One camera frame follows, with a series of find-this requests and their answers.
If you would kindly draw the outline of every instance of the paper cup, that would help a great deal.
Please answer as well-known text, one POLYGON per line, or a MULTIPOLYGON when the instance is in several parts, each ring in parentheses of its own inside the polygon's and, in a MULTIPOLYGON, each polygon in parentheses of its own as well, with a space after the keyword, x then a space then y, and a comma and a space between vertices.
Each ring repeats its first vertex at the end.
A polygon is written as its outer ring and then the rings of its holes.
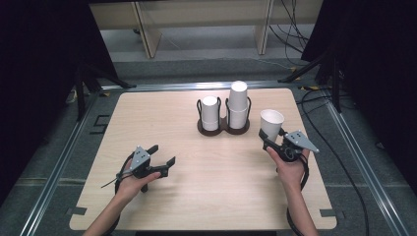
POLYGON ((202 100, 202 121, 206 123, 218 122, 218 103, 217 97, 206 96, 202 100))
POLYGON ((245 127, 248 118, 248 108, 243 111, 234 111, 230 109, 227 115, 230 115, 230 123, 228 124, 230 128, 242 129, 245 127))
POLYGON ((276 110, 261 111, 261 129, 268 135, 268 139, 275 142, 279 130, 284 122, 284 116, 276 110))
POLYGON ((229 94, 229 108, 243 111, 248 108, 248 85, 245 82, 233 82, 229 94))

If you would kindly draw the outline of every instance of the hand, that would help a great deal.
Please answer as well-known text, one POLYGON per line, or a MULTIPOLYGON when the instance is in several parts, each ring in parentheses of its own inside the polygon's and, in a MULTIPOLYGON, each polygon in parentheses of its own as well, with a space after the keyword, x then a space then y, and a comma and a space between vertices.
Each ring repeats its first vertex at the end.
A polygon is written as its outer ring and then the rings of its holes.
MULTIPOLYGON (((276 163, 278 177, 281 180, 284 188, 295 187, 300 188, 301 191, 300 183, 304 175, 304 167, 303 163, 301 163, 301 160, 298 159, 294 162, 285 162, 271 147, 267 147, 267 152, 272 160, 276 163)), ((308 158, 310 151, 308 149, 303 149, 302 154, 308 158)))
MULTIPOLYGON (((132 162, 132 159, 128 161, 125 169, 129 168, 128 166, 131 165, 131 162, 132 162)), ((131 201, 138 194, 138 192, 141 190, 141 188, 144 185, 159 178, 159 176, 160 176, 159 172, 154 172, 148 175, 147 177, 144 177, 141 179, 136 178, 134 175, 126 177, 122 180, 122 182, 120 182, 119 190, 117 191, 116 195, 123 197, 127 201, 131 201)))

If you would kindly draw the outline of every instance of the black cable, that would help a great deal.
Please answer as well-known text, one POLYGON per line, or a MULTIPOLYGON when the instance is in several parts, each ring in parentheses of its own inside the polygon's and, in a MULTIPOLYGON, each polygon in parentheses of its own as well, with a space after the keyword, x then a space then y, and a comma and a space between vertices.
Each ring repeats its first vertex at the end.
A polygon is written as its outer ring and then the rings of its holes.
POLYGON ((301 51, 300 49, 298 49, 297 47, 295 47, 295 46, 293 46, 293 45, 291 45, 288 41, 285 41, 284 39, 282 39, 274 30, 273 30, 273 28, 271 27, 271 26, 269 26, 269 29, 273 32, 273 34, 275 34, 275 36, 279 39, 279 41, 281 41, 285 46, 289 46, 289 47, 291 47, 292 49, 294 49, 294 50, 296 50, 296 51, 298 51, 298 52, 300 52, 300 53, 303 53, 303 51, 301 51))
POLYGON ((362 210, 364 212, 364 218, 365 218, 365 227, 366 227, 366 235, 369 235, 369 219, 368 219, 368 212, 366 209, 366 205, 365 202, 362 198, 361 193, 359 192, 359 189, 357 188, 355 182, 353 181, 352 177, 349 174, 349 171, 346 169, 346 167, 343 164, 343 161, 341 160, 340 156, 336 153, 336 151, 334 150, 334 148, 330 145, 330 143, 328 142, 328 140, 322 135, 322 133, 320 133, 320 131, 317 129, 317 127, 314 125, 313 121, 310 119, 310 116, 308 115, 308 113, 306 113, 305 107, 304 107, 304 102, 305 102, 305 98, 307 97, 308 94, 310 94, 313 91, 318 91, 319 89, 316 90, 310 90, 308 91, 306 94, 304 94, 304 96, 301 99, 301 108, 303 110, 303 112, 306 115, 306 118, 309 120, 310 124, 312 125, 313 129, 317 132, 317 134, 323 139, 323 141, 326 143, 326 145, 328 145, 328 147, 330 148, 330 150, 333 152, 334 156, 336 157, 337 161, 339 162, 340 166, 342 167, 343 171, 345 172, 347 178, 349 179, 353 189, 355 190, 356 194, 359 197, 359 201, 361 203, 362 206, 362 210))
POLYGON ((291 32, 291 28, 294 28, 298 35, 300 35, 301 37, 304 37, 303 34, 297 28, 297 23, 296 23, 296 18, 295 18, 295 9, 297 7, 297 1, 296 0, 292 0, 291 1, 291 4, 292 4, 292 16, 289 13, 288 8, 286 7, 286 5, 285 5, 285 3, 284 3, 283 0, 281 0, 281 3, 282 3, 282 6, 284 7, 284 9, 285 9, 285 11, 286 11, 286 13, 288 15, 288 18, 291 20, 291 25, 290 25, 290 29, 288 31, 288 34, 290 34, 290 32, 291 32))
POLYGON ((308 38, 308 37, 306 37, 306 36, 304 36, 304 35, 294 35, 294 34, 291 34, 291 33, 288 33, 288 32, 286 32, 286 31, 284 31, 284 29, 282 29, 279 25, 276 25, 277 27, 278 27, 278 29, 281 31, 281 32, 283 32, 283 33, 285 33, 286 35, 288 35, 288 36, 291 36, 291 37, 297 37, 297 38, 303 38, 303 39, 305 39, 305 40, 310 40, 310 38, 308 38))

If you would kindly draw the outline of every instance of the wooden table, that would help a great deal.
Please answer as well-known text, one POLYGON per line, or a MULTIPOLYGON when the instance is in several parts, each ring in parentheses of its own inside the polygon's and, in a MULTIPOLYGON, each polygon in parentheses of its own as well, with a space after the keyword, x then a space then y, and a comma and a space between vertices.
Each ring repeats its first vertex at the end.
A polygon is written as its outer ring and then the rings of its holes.
MULTIPOLYGON (((289 228, 286 198, 274 162, 262 150, 258 136, 260 112, 271 108, 285 116, 282 128, 306 134, 293 95, 286 88, 250 89, 250 128, 233 136, 199 133, 197 100, 207 95, 224 101, 229 90, 191 90, 124 93, 120 96, 73 215, 74 230, 87 229, 114 196, 114 186, 101 189, 115 177, 136 146, 159 151, 150 165, 176 156, 169 177, 149 184, 124 209, 118 229, 125 230, 278 230, 289 228)), ((335 217, 321 217, 331 209, 317 162, 310 155, 310 178, 303 190, 319 229, 332 229, 335 217)))

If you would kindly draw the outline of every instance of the wire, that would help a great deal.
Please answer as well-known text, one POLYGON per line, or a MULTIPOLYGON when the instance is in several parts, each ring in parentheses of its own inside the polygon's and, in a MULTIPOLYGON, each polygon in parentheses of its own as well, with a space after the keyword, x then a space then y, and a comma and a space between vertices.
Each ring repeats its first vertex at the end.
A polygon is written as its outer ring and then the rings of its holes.
POLYGON ((299 52, 299 53, 303 53, 303 51, 304 51, 304 47, 305 47, 305 45, 307 44, 307 41, 306 40, 308 40, 308 38, 307 37, 305 37, 299 30, 298 30, 298 27, 297 27, 297 23, 296 23, 296 18, 295 18, 295 10, 296 10, 296 6, 297 6, 297 1, 296 0, 292 0, 291 1, 291 5, 292 5, 292 15, 291 15, 291 13, 289 12, 289 10, 288 10, 288 8, 287 8, 287 6, 285 5, 285 3, 283 2, 283 0, 281 0, 281 3, 282 3, 282 6, 284 7, 284 9, 285 9, 285 11, 286 11, 286 13, 287 13, 287 15, 288 15, 288 18, 289 18, 289 20, 290 20, 290 22, 291 22, 291 24, 290 24, 290 27, 289 27, 289 30, 288 30, 288 32, 285 32, 279 25, 277 25, 278 26, 278 28, 279 28, 279 30, 281 30, 282 32, 284 32, 285 34, 286 34, 286 38, 285 38, 285 40, 284 39, 282 39, 274 30, 273 30, 273 28, 271 27, 271 26, 269 26, 269 28, 270 28, 270 30, 273 32, 273 34, 285 45, 285 57, 286 57, 286 59, 291 63, 291 64, 294 64, 294 65, 296 65, 296 66, 305 66, 305 65, 301 65, 301 64, 298 64, 298 63, 295 63, 295 62, 293 62, 291 59, 289 59, 289 57, 288 57, 288 52, 287 52, 287 47, 291 47, 292 49, 294 49, 294 50, 296 50, 297 52, 299 52), (291 31, 292 30, 295 30, 296 32, 297 32, 297 35, 294 35, 294 34, 291 34, 291 31), (288 43, 288 39, 289 39, 289 37, 290 36, 292 36, 292 37, 296 37, 296 38, 298 38, 298 41, 299 41, 299 43, 300 43, 300 46, 303 48, 303 50, 300 50, 300 49, 298 49, 297 47, 295 47, 295 46, 293 46, 293 45, 291 45, 290 43, 288 43))
POLYGON ((304 107, 304 103, 306 102, 305 98, 313 91, 318 91, 320 89, 315 89, 315 90, 310 90, 308 91, 306 94, 304 94, 304 96, 301 99, 301 108, 306 116, 306 118, 309 120, 310 124, 312 125, 313 129, 317 132, 317 134, 323 139, 323 141, 326 143, 326 145, 328 145, 328 147, 330 148, 330 150, 333 152, 334 156, 336 157, 337 161, 339 162, 340 166, 342 167, 343 171, 345 172, 347 178, 349 179, 349 182, 351 183, 351 185, 353 186, 353 189, 355 190, 356 194, 359 197, 359 201, 361 203, 362 206, 362 210, 364 212, 364 218, 365 218, 365 227, 366 227, 366 235, 369 235, 369 219, 368 219, 368 212, 366 209, 366 205, 365 202, 362 198, 361 193, 359 192, 359 189, 357 188, 355 182, 353 181, 352 177, 349 174, 349 171, 346 169, 346 167, 343 164, 343 161, 341 160, 340 156, 337 154, 337 152, 334 150, 334 148, 330 145, 330 143, 328 142, 328 140, 322 135, 322 133, 320 133, 320 131, 317 129, 317 127, 314 125, 313 121, 311 120, 310 116, 308 115, 308 112, 306 112, 305 107, 304 107))

